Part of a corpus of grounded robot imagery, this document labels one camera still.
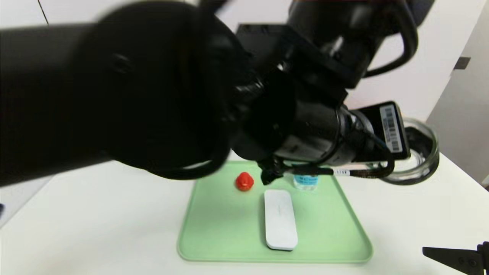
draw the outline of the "white object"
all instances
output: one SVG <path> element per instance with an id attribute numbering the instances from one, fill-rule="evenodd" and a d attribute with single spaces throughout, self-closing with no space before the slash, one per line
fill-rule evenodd
<path id="1" fill-rule="evenodd" d="M 460 275 L 422 247 L 489 241 L 489 192 L 443 155 L 412 186 L 337 179 L 375 251 L 361 265 L 185 261 L 176 245 L 194 182 L 112 161 L 56 175 L 2 228 L 1 275 Z"/>
<path id="2" fill-rule="evenodd" d="M 265 236 L 271 249 L 292 251 L 297 245 L 292 197 L 285 190 L 265 191 Z"/>

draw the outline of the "plastic bottle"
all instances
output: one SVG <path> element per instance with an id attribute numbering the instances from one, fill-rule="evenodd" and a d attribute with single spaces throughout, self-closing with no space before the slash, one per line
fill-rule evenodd
<path id="1" fill-rule="evenodd" d="M 294 175 L 294 186 L 297 189 L 305 191 L 313 191 L 317 188 L 319 178 L 317 175 Z"/>

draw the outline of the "blue bottle label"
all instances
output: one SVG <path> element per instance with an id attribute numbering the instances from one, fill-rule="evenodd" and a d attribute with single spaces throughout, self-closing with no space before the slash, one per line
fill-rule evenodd
<path id="1" fill-rule="evenodd" d="M 317 185 L 319 178 L 317 176 L 294 175 L 297 183 L 302 185 Z"/>

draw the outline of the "white remote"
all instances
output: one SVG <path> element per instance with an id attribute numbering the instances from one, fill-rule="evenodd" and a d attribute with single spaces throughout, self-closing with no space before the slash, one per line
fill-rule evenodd
<path id="1" fill-rule="evenodd" d="M 265 191 L 265 236 L 271 249 L 292 251 L 297 245 L 292 198 L 285 190 Z"/>

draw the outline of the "sticker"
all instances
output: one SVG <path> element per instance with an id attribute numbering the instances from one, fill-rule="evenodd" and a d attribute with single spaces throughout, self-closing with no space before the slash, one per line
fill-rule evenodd
<path id="1" fill-rule="evenodd" d="M 350 171 L 344 169 L 333 169 L 333 175 L 335 176 L 349 176 Z"/>
<path id="2" fill-rule="evenodd" d="M 391 150 L 391 153 L 402 152 L 400 142 L 399 128 L 397 124 L 396 109 L 394 105 L 380 107 L 380 118 L 384 128 L 385 144 Z"/>

